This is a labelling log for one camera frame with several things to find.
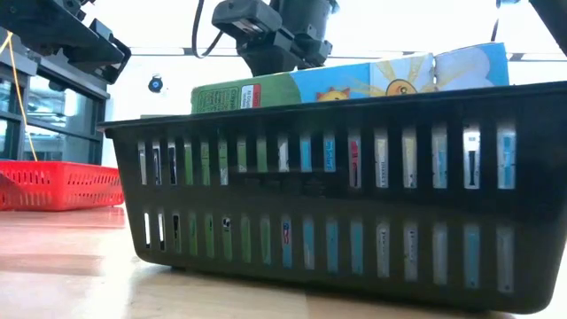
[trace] camera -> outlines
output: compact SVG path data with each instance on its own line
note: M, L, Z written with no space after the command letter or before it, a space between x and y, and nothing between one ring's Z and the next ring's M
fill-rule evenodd
M161 76L154 75L151 78L150 83L148 83L148 89L152 93L160 93L161 89L163 89L163 81L161 80Z

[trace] basket rim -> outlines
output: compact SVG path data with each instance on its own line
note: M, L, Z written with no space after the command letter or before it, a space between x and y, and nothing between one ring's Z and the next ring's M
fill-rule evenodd
M151 126L154 124L174 124L185 121L211 121L223 118L258 116L262 114L296 113L304 112L307 109L313 111L324 111L328 109L343 109L353 107L372 107L392 106L398 104L411 104L422 102L443 102L452 100L471 100L485 99L491 97L525 97L533 95L546 95L550 93L567 94L567 81L546 82L524 85L509 85L501 87L481 88L481 89L461 89L431 93L418 93L395 97L365 97L350 100L338 100L329 102L313 102L297 105L280 105L274 107L261 107L243 110L231 110L210 113L185 114L159 116L149 119L136 119L124 121L105 121L97 124L97 130L104 132L108 138L113 138L110 131L115 128L132 128L140 126Z

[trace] orange cable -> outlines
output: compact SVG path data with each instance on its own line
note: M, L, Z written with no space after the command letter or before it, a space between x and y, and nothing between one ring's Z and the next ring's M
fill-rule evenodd
M14 50L12 48L12 35L13 33L8 31L8 36L6 37L4 43L2 44L2 47L0 47L0 53L2 53L2 51L6 47L6 42L8 42L8 46L10 47L10 60L12 61L14 82L16 84L16 94L18 95L19 110L21 111L21 117L22 120L24 121L24 128L26 132L24 134L27 135L27 140L29 140L29 147L31 148L32 154L34 155L34 160L37 161L37 155L35 154L35 147L34 147L34 142L32 141L32 136L27 132L27 116L26 116L26 110L24 109L24 102L23 99L21 98L21 91L19 90L18 69L16 68L16 60L14 58Z

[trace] black cable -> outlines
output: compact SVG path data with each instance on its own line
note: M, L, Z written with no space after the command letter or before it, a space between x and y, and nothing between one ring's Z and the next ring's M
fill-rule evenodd
M191 50L193 51L193 55L195 58L205 58L208 56L211 51L214 49L216 44L221 40L222 31L214 38L213 43L209 46L208 49L205 50L202 56L200 56L197 52L197 33L198 33L198 23L201 21L201 12L203 11L203 5L205 4L205 0L198 0L197 4L197 11L195 12L195 20L193 21L193 35L191 39Z
M496 33L498 32L498 20L500 19L500 5L501 5L501 0L496 0L496 23L494 23L494 29L493 29L493 36L490 38L490 42L494 42L496 41Z

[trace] cardboard box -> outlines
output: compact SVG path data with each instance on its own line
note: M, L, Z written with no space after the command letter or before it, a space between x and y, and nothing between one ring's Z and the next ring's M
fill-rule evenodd
M509 85L506 48L503 43L486 43L439 54L435 77L438 90Z
M191 92L191 104L206 113L432 92L433 78L433 56L419 54L210 84Z
M502 85L509 85L506 49L486 43L435 58L424 53L205 85L191 92L191 104L193 113L206 113Z

